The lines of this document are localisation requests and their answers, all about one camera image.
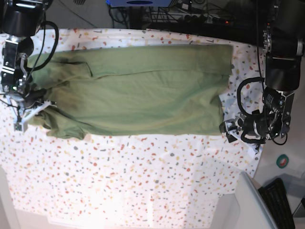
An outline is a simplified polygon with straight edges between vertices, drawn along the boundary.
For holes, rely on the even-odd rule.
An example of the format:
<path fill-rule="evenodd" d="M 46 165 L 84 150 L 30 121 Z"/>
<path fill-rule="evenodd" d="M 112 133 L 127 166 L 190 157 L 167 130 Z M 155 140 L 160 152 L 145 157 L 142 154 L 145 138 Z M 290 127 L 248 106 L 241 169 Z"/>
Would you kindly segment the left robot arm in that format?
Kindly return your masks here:
<path fill-rule="evenodd" d="M 243 80 L 236 92 L 240 112 L 220 124 L 228 142 L 240 138 L 248 144 L 265 144 L 288 138 L 295 90 L 300 84 L 301 59 L 305 54 L 305 2 L 274 1 L 274 17 L 266 21 L 265 74 Z M 263 110 L 244 110 L 241 92 L 250 83 L 261 83 Z"/>

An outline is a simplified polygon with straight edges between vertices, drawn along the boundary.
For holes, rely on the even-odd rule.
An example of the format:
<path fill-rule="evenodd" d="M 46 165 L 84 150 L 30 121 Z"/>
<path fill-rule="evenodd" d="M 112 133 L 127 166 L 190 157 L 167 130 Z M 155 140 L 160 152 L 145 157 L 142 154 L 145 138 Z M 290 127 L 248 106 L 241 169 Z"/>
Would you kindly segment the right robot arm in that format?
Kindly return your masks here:
<path fill-rule="evenodd" d="M 2 47 L 3 66 L 0 72 L 0 93 L 7 105 L 17 111 L 29 111 L 42 106 L 46 91 L 35 90 L 32 75 L 51 60 L 59 41 L 57 25 L 46 20 L 51 0 L 2 0 L 0 2 L 0 30 L 8 35 Z M 50 26 L 55 30 L 55 41 L 47 59 L 28 67 L 28 58 L 34 51 L 32 37 L 39 29 Z"/>

